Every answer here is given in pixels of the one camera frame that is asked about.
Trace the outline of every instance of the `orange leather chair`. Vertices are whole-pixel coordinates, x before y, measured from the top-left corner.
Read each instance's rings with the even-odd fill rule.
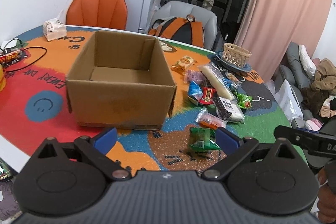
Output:
[[[125,0],[73,0],[67,12],[67,25],[125,30]]]

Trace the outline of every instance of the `orange backpack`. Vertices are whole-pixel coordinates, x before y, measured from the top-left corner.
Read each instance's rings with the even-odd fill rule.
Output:
[[[148,34],[163,37],[203,48],[204,28],[193,15],[167,17],[154,22]]]

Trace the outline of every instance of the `brown cloth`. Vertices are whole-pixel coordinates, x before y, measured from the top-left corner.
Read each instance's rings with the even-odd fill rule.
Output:
[[[300,91],[303,96],[301,103],[303,108],[310,110],[314,117],[318,116],[325,99],[329,97],[329,92],[326,90],[315,91],[311,88],[303,88]]]
[[[316,67],[315,81],[311,84],[312,90],[327,90],[336,95],[336,68],[327,58]]]

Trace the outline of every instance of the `human hand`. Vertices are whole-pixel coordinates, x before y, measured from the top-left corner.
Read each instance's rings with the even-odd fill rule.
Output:
[[[318,180],[320,185],[323,185],[327,181],[324,168],[320,170]],[[318,197],[319,220],[322,223],[334,223],[336,221],[336,194],[331,191],[328,184],[325,184],[320,188]]]

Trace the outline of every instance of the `pink curtain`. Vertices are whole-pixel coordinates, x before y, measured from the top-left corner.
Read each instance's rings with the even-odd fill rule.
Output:
[[[264,81],[280,64],[290,41],[313,54],[332,0],[250,0],[235,44],[252,52],[249,64]]]

